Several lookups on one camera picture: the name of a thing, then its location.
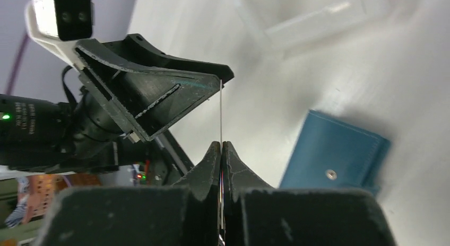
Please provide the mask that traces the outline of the gold VIP card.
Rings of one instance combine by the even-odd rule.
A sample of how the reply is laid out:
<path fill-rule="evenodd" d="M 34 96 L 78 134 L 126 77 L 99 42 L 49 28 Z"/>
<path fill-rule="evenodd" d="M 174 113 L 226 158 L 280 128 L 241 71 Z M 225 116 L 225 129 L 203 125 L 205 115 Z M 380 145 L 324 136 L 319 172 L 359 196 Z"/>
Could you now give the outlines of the gold VIP card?
<path fill-rule="evenodd" d="M 222 148 L 223 148 L 223 130 L 222 130 L 222 88 L 223 83 L 222 80 L 220 80 L 220 90 L 219 90 L 219 123 L 220 123 L 220 130 L 219 130 L 219 144 L 220 144 L 220 154 L 222 154 Z M 223 209 L 224 209 L 224 189 L 223 189 L 223 168 L 221 161 L 219 162 L 219 245 L 225 245 L 224 242 L 224 234 L 225 234 L 225 221 L 223 217 Z"/>

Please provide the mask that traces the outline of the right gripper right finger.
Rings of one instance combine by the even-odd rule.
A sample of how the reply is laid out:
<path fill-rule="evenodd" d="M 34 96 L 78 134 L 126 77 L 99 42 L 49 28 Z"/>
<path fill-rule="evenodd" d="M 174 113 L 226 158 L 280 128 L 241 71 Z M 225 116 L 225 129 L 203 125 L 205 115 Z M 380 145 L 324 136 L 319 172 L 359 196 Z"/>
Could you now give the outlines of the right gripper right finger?
<path fill-rule="evenodd" d="M 275 189 L 222 143 L 225 245 L 396 245 L 361 189 Z"/>

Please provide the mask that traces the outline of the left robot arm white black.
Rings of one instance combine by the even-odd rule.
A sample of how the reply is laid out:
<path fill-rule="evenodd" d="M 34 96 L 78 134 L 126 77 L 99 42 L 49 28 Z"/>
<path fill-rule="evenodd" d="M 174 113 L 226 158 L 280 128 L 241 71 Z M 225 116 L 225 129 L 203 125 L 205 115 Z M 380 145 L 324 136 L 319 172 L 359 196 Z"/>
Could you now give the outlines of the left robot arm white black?
<path fill-rule="evenodd" d="M 228 65 L 165 54 L 139 34 L 79 40 L 81 99 L 1 95 L 1 165 L 105 173 L 143 160 L 150 144 L 233 79 Z"/>

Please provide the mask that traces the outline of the blue leather card holder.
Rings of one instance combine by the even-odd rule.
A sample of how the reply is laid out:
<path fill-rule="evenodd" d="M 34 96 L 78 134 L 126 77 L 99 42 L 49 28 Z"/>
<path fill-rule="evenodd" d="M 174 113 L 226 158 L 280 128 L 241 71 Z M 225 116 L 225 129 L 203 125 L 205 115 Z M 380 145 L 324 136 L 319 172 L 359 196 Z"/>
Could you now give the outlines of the blue leather card holder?
<path fill-rule="evenodd" d="M 358 188 L 379 192 L 376 177 L 390 140 L 309 110 L 280 188 Z"/>

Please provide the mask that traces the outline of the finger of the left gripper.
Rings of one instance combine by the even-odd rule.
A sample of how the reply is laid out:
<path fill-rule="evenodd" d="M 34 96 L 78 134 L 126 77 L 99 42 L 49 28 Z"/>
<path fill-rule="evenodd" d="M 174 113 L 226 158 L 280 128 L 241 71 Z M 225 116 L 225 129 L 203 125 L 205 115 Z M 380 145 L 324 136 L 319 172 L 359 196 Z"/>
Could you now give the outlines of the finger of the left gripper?
<path fill-rule="evenodd" d="M 223 83 L 227 83 L 235 76 L 228 65 L 167 55 L 140 34 L 128 34 L 123 40 L 104 42 L 103 45 L 119 57 L 143 66 L 211 74 L 217 76 Z"/>

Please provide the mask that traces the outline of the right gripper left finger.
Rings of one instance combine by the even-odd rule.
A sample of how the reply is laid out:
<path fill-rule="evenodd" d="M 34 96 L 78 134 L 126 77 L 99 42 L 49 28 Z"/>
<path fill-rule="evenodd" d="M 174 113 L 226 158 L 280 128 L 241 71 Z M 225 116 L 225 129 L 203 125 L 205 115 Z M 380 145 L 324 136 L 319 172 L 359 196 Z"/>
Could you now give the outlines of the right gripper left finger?
<path fill-rule="evenodd" d="M 171 186 L 71 187 L 34 245 L 218 245 L 221 144 Z"/>

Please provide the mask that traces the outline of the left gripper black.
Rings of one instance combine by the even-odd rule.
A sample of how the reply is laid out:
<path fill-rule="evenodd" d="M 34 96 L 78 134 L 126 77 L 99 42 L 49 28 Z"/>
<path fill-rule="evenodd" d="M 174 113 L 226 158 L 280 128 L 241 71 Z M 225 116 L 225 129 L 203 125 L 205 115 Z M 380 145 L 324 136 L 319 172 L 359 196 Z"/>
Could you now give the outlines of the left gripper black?
<path fill-rule="evenodd" d="M 83 66 L 80 80 L 89 91 L 81 87 L 82 98 L 76 102 L 63 85 L 72 116 L 60 148 L 71 157 L 59 165 L 60 172 L 102 174 L 163 161 L 156 141 L 132 143 L 123 132 L 149 142 L 221 87 L 214 74 L 158 66 L 125 40 L 79 40 L 74 52 Z"/>

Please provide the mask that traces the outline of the clear plastic tray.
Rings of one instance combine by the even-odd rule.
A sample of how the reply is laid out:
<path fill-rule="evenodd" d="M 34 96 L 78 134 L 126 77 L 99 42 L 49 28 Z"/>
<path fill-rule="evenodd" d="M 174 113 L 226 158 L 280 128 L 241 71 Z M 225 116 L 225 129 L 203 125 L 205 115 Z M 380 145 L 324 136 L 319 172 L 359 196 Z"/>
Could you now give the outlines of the clear plastic tray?
<path fill-rule="evenodd" d="M 231 0 L 255 51 L 292 57 L 384 35 L 406 24 L 423 0 Z"/>

